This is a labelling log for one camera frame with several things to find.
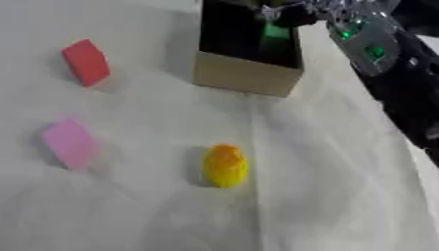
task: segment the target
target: red cube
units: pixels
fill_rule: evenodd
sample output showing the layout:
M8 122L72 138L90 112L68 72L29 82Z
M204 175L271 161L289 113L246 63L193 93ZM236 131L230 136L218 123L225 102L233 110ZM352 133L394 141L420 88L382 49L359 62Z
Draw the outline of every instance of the red cube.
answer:
M62 54L83 86L91 86L110 74L104 54L88 39L63 49Z

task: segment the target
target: yellow sphere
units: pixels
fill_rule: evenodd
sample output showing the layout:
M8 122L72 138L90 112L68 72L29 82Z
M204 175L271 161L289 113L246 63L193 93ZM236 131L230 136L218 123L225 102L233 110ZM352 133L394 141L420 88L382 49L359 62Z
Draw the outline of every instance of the yellow sphere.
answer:
M233 187L247 177L247 159L237 146L216 145L204 158L203 173L215 186Z

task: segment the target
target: green light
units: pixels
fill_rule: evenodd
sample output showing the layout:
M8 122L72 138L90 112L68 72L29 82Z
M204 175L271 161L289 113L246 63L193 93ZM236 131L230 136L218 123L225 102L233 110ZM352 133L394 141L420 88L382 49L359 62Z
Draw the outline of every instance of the green light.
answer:
M366 53L372 61L380 60L385 55L384 48L374 45L366 47Z
M349 32L349 31L343 31L343 32L341 32L341 37L342 37L343 39L349 39L349 38L351 38L351 36L352 36L352 34L351 34L351 32Z

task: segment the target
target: green block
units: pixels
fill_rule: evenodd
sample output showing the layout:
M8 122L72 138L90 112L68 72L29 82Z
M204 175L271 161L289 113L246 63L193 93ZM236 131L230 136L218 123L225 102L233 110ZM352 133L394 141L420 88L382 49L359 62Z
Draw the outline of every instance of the green block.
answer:
M290 39L290 30L287 27L279 27L270 23L266 23L264 36L280 39Z

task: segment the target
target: pink cube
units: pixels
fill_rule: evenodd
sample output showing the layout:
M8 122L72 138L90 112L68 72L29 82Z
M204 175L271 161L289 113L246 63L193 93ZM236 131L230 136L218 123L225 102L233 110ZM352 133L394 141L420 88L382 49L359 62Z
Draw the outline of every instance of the pink cube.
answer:
M42 133L42 138L70 170L85 168L96 155L96 141L73 119L50 126Z

